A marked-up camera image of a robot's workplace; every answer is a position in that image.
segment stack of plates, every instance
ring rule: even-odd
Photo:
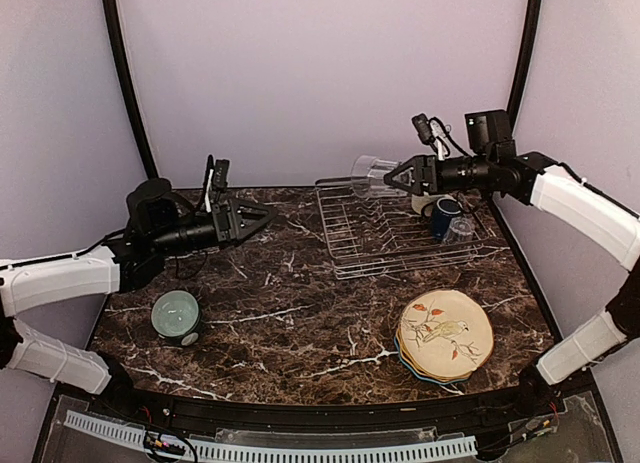
[[[413,300],[396,331],[402,363],[421,380],[464,381],[493,351],[493,329],[484,310],[464,293],[439,290]]]

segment white arm cover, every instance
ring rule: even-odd
[[[536,178],[531,204],[573,226],[611,253],[627,270],[640,256],[640,222],[622,208],[550,166]]]
[[[536,368],[547,383],[555,385],[574,371],[595,363],[596,358],[626,339],[626,335],[616,328],[611,315],[602,310],[545,353]]]
[[[109,248],[98,246],[77,258],[0,271],[0,277],[4,279],[0,297],[5,316],[15,316],[35,306],[77,296],[117,292],[120,288],[120,266],[113,262],[113,257]],[[6,260],[0,262],[3,266],[11,263]]]
[[[93,352],[82,351],[43,335],[25,323],[14,320],[23,342],[13,352],[7,368],[44,376],[99,394],[111,379],[107,364]]]

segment blue mug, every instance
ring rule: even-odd
[[[453,198],[444,197],[436,201],[431,213],[431,234],[433,237],[442,241],[451,220],[461,215],[462,209]]]

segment black frame pole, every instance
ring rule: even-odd
[[[511,128],[515,127],[520,104],[522,103],[524,87],[527,82],[527,75],[529,74],[529,65],[531,64],[531,57],[533,55],[533,44],[536,39],[541,6],[542,0],[528,0],[527,2],[527,13],[524,19],[522,40],[520,41],[520,52],[518,53],[518,62],[516,63],[509,103],[507,104],[507,113],[509,113]]]
[[[147,178],[158,178],[158,168],[151,153],[147,133],[144,130],[138,100],[133,88],[133,80],[129,72],[124,39],[122,38],[122,29],[120,28],[120,18],[118,17],[118,5],[116,0],[102,0],[102,5],[104,7],[104,17],[107,22],[109,40],[111,41],[113,61],[116,65],[118,80],[120,80],[120,90],[122,91],[124,104],[127,108],[127,114],[129,115],[129,122],[133,130],[133,137],[136,140],[138,153],[140,153],[140,159],[142,160]]]

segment plastic cup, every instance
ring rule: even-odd
[[[449,223],[449,229],[442,240],[443,243],[453,244],[473,240],[474,226],[473,222],[468,218],[454,218]]]
[[[384,175],[395,170],[399,164],[399,161],[383,160],[377,156],[360,156],[351,169],[353,192],[359,198],[406,196],[406,192],[391,188],[383,180]]]

